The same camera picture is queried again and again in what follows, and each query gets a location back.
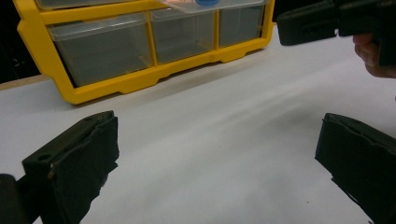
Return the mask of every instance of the yellow plastic frame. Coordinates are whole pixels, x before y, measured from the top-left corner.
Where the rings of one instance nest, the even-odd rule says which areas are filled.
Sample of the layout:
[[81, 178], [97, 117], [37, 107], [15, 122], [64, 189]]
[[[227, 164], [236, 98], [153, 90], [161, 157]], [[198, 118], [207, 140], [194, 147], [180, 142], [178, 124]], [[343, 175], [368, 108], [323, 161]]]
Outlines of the yellow plastic frame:
[[14, 0], [21, 21], [18, 32], [41, 74], [49, 76], [55, 82], [62, 97], [72, 104], [81, 104], [115, 92], [129, 93], [155, 85], [161, 78], [168, 77], [198, 65], [214, 62], [227, 63], [244, 57], [248, 52], [261, 49], [269, 44], [273, 32], [273, 11], [275, 0], [265, 5], [260, 38], [219, 48], [219, 12], [215, 14], [215, 49], [207, 53], [192, 56], [166, 64], [157, 64], [151, 25], [148, 20], [148, 42], [153, 66], [137, 72], [96, 82], [75, 88], [67, 75], [61, 58], [50, 37], [47, 26], [68, 21], [95, 20], [120, 14], [141, 12], [163, 8], [165, 5], [155, 0], [139, 0], [109, 5], [77, 7], [69, 9], [42, 10], [35, 0]]

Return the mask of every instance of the black device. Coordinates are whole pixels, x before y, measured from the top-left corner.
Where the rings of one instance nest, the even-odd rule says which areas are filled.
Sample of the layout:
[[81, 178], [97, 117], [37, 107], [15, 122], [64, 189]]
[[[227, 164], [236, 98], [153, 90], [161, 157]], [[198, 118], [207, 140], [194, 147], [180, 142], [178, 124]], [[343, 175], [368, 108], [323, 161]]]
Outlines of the black device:
[[23, 160], [26, 175], [0, 175], [0, 223], [78, 224], [119, 157], [112, 111], [82, 119]]
[[280, 43], [297, 45], [320, 39], [372, 33], [380, 66], [396, 65], [396, 0], [326, 0], [276, 18]]
[[396, 223], [396, 139], [356, 119], [326, 114], [315, 158], [375, 224]]

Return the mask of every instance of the white surface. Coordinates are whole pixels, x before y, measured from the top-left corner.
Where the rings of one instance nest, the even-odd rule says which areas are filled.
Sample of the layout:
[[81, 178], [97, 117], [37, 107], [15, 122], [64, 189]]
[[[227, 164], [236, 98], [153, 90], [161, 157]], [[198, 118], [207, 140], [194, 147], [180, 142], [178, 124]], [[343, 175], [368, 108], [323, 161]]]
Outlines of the white surface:
[[78, 120], [114, 110], [119, 168], [82, 223], [363, 224], [314, 159], [326, 112], [396, 136], [395, 80], [371, 77], [349, 38], [271, 45], [231, 63], [89, 104], [51, 81], [0, 91], [0, 171]]

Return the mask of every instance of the human hand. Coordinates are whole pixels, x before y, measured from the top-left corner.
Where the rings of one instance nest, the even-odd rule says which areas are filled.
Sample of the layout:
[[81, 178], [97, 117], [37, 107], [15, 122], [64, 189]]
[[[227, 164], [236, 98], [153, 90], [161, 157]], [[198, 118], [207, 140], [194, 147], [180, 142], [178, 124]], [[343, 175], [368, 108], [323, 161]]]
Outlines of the human hand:
[[363, 61], [367, 71], [374, 77], [396, 78], [396, 67], [380, 67], [378, 65], [379, 47], [373, 42], [372, 34], [354, 35], [355, 52]]

